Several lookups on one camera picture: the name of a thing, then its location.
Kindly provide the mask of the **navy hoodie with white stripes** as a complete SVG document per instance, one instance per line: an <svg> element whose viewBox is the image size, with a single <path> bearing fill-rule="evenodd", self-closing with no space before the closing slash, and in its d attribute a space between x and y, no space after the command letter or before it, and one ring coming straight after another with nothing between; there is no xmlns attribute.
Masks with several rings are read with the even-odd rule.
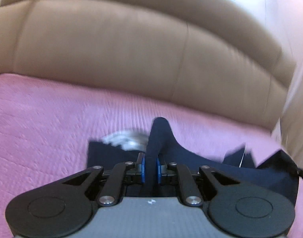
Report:
<svg viewBox="0 0 303 238"><path fill-rule="evenodd" d="M169 122L162 117L154 119L149 135L146 157L163 154L167 163L176 162L196 171L202 165L208 165L235 177L277 192L296 203L299 175L294 161L282 150L257 165L251 153L244 147L227 154L222 162L201 157L182 147L175 139Z"/></svg>

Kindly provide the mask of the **beige padded headboard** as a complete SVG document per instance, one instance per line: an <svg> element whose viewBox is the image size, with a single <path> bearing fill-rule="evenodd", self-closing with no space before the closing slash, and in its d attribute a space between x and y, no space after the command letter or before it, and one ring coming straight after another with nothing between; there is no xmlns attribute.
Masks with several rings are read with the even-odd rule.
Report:
<svg viewBox="0 0 303 238"><path fill-rule="evenodd" d="M0 0L0 74L123 90L270 130L294 69L235 0Z"/></svg>

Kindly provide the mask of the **pink quilted bed cover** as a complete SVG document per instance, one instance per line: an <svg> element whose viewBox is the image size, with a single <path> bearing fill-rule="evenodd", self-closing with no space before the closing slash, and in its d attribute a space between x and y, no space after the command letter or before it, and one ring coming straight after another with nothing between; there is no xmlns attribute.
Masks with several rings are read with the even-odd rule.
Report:
<svg viewBox="0 0 303 238"><path fill-rule="evenodd" d="M177 142L222 162L244 147L260 165L282 150L267 128L130 93L0 74L0 237L68 237L90 226L101 209L128 198L147 204L105 223L111 236L198 237L168 206L152 218L159 198L197 209L215 231L240 237L303 237L303 171L296 203L287 197L202 165L145 156L145 183L136 174L154 119L165 118Z"/></svg>

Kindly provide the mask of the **beige curtain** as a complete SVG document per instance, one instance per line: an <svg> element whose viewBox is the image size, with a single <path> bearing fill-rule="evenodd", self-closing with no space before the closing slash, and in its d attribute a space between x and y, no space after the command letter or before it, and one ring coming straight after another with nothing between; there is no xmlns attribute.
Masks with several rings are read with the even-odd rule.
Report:
<svg viewBox="0 0 303 238"><path fill-rule="evenodd" d="M282 141L291 156L303 160L303 0L268 0L268 20L296 67L282 118Z"/></svg>

